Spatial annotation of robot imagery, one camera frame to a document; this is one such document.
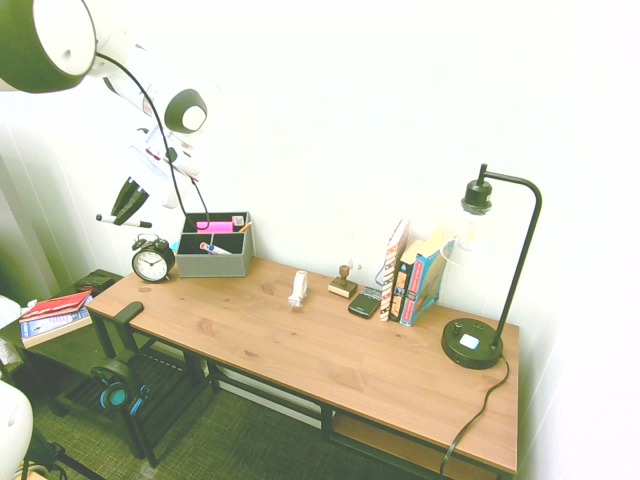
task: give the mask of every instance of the clock face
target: clock face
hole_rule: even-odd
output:
[[[142,250],[133,257],[133,270],[143,280],[159,282],[167,276],[166,260],[158,252]]]

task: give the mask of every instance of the pink notepad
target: pink notepad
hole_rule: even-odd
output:
[[[233,222],[196,222],[198,233],[229,233],[233,232]]]

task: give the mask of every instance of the lamp base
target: lamp base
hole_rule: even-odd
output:
[[[458,365],[474,370],[493,367],[502,356],[502,339],[492,346],[496,331],[480,320],[458,318],[442,331],[442,349]]]

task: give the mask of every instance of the blue headphones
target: blue headphones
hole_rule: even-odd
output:
[[[118,360],[103,360],[91,369],[91,375],[103,388],[100,405],[106,410],[124,408],[136,398],[131,408],[134,415],[151,393],[146,385],[140,385],[135,372]]]

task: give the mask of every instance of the lower shelf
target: lower shelf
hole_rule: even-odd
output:
[[[355,440],[365,448],[373,447],[380,452],[406,460],[418,467],[433,472],[440,471],[442,452],[377,428],[349,415],[336,412],[333,417],[333,431],[347,439]],[[455,480],[496,480],[498,478],[498,475],[493,472],[453,457],[447,463],[445,474]]]

